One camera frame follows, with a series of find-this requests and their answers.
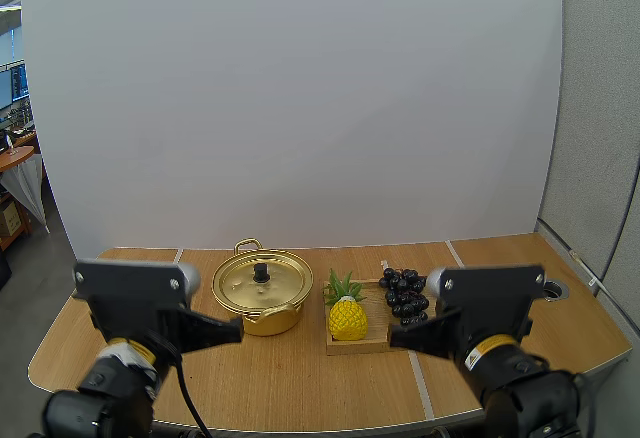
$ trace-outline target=floor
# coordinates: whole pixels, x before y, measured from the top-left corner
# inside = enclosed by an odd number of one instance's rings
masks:
[[[73,291],[75,257],[48,183],[42,186],[50,235],[32,219],[34,233],[5,252],[13,276],[0,290],[0,435],[24,438],[41,431],[49,393],[29,382],[27,367],[49,326]]]

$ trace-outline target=gold pot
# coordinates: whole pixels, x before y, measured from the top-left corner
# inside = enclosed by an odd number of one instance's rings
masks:
[[[240,251],[253,243],[256,250]],[[233,257],[213,276],[213,295],[232,316],[242,316],[250,335],[277,335],[300,319],[313,284],[309,265],[280,250],[265,250],[255,238],[236,244]]]

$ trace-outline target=grapes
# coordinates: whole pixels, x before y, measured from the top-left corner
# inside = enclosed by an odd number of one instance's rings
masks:
[[[421,293],[422,290],[424,290],[424,283],[422,282],[422,280],[414,281],[411,284],[411,290],[415,291],[416,293]]]
[[[416,270],[409,270],[404,274],[404,279],[407,280],[410,284],[419,281],[418,272]]]
[[[424,312],[429,307],[429,300],[421,294],[426,279],[418,275],[416,270],[385,268],[384,276],[378,284],[387,290],[385,300],[391,308],[391,314],[400,318],[402,326],[409,326],[427,320]]]
[[[411,305],[402,305],[402,316],[405,318],[413,316],[416,312],[415,308]]]
[[[401,305],[408,305],[409,303],[411,303],[411,301],[413,301],[413,298],[409,293],[400,293],[400,295],[398,296],[398,300],[400,301]]]
[[[398,296],[395,291],[389,290],[384,295],[385,300],[387,300],[387,305],[396,306],[398,304]]]
[[[396,285],[398,291],[407,291],[409,289],[409,283],[404,278],[398,280],[398,284]]]

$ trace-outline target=pot handle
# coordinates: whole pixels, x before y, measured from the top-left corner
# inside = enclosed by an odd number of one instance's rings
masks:
[[[260,243],[258,240],[256,240],[255,238],[247,238],[245,240],[240,240],[238,243],[236,243],[236,246],[234,246],[234,248],[233,248],[233,254],[237,255],[238,253],[240,253],[240,247],[241,246],[249,245],[251,243],[256,245],[259,250],[262,249],[262,243]]]
[[[291,303],[285,303],[284,305],[274,306],[272,308],[267,308],[266,310],[262,310],[262,312],[258,316],[253,317],[249,315],[244,315],[244,317],[247,320],[249,320],[251,323],[255,323],[257,325],[273,315],[279,315],[279,314],[295,315],[297,313],[298,313],[298,308],[293,306]]]

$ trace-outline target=cardboard box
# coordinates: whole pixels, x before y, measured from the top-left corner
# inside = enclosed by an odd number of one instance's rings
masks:
[[[13,201],[7,201],[0,205],[0,236],[13,235],[20,225],[20,215]]]

